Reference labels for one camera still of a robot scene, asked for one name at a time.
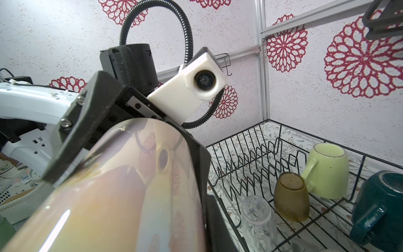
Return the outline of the light green mug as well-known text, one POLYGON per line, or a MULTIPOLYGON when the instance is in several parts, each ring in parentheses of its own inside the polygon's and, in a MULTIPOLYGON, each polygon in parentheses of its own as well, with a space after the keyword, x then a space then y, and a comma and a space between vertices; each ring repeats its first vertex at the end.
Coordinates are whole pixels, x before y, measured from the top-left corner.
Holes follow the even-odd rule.
POLYGON ((330 200, 345 197, 349 180, 346 151, 331 143, 315 144, 301 176, 308 192, 318 197, 330 200))

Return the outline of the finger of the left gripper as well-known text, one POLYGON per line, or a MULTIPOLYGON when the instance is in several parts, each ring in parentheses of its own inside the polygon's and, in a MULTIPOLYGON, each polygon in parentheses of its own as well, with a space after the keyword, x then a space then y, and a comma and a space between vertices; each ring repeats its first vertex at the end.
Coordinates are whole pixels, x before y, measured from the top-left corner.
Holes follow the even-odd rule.
POLYGON ((171 122, 171 126, 173 126, 187 142, 197 181, 203 214, 207 214, 207 181, 212 159, 211 155, 208 152, 207 148, 200 144, 182 126, 180 126, 176 122, 171 122))
POLYGON ((130 86, 105 71, 96 72, 51 133, 51 160, 43 180, 55 183, 87 145, 118 98, 130 86))

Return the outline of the grey mug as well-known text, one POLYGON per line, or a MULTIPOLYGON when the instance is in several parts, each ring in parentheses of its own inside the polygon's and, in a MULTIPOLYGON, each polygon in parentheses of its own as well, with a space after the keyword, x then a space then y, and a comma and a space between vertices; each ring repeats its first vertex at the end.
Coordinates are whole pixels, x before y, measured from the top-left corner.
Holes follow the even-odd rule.
POLYGON ((293 252, 338 252, 323 247, 318 247, 301 238, 294 238, 291 241, 291 249, 293 252))

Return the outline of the dark green mug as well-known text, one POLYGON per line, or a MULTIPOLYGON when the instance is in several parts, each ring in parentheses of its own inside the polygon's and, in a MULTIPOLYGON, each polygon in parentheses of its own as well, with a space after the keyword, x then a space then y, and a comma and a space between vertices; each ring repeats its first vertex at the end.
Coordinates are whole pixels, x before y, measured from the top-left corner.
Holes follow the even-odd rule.
POLYGON ((403 175, 380 171, 361 186, 353 207, 350 238, 384 252, 403 250, 403 175))

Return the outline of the amber glass cup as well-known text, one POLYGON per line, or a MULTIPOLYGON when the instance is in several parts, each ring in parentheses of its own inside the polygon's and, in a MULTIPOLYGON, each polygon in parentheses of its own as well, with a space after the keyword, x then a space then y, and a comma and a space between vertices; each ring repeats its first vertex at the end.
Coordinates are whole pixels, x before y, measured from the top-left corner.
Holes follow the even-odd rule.
POLYGON ((280 174, 274 193, 276 211, 292 222, 304 222, 310 214, 309 194, 304 179, 293 172, 280 174))

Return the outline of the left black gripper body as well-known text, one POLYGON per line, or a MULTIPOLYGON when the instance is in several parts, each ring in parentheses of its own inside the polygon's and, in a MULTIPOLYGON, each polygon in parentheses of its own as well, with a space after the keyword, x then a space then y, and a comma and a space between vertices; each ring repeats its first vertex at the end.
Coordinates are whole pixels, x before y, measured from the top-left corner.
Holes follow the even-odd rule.
POLYGON ((176 123, 147 96, 158 84, 148 44, 112 47, 100 52, 99 100, 101 126, 114 126, 134 118, 152 118, 176 123))

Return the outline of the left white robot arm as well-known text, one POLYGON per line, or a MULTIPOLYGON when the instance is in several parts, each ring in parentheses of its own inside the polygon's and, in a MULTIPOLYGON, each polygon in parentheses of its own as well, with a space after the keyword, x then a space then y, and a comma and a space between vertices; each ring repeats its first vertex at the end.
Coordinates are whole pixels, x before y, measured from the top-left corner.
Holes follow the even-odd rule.
POLYGON ((148 44, 113 47, 100 53, 102 71, 73 92, 16 79, 1 83, 1 152, 46 180, 57 182, 82 150, 91 149, 112 127, 135 120, 136 141, 147 123, 172 126, 189 147, 200 200, 206 201, 207 149, 189 130, 207 117, 188 117, 226 82, 215 56, 201 48, 164 86, 157 86, 148 44))

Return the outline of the clear glass cup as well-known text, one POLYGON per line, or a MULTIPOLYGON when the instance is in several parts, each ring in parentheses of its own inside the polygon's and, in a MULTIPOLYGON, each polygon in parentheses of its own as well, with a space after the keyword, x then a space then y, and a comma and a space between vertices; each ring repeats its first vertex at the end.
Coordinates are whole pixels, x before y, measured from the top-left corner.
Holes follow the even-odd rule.
POLYGON ((278 243, 275 215, 261 196, 248 196, 241 203, 241 230, 251 252, 271 252, 278 243))

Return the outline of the pink mug purple inside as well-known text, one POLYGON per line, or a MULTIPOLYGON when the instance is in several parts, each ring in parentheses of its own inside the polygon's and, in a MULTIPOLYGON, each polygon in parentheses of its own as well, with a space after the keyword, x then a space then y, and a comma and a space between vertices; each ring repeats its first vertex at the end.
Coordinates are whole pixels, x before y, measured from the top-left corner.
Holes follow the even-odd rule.
POLYGON ((112 127, 6 252, 204 252, 203 210, 189 147, 173 126, 112 127))

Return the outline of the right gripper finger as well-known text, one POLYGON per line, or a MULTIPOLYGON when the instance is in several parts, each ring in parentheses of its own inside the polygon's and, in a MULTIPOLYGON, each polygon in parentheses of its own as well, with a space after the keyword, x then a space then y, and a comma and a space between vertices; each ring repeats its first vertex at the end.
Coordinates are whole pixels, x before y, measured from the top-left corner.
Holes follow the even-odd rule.
POLYGON ((208 252, 238 252, 212 195, 206 197, 206 237, 208 252))

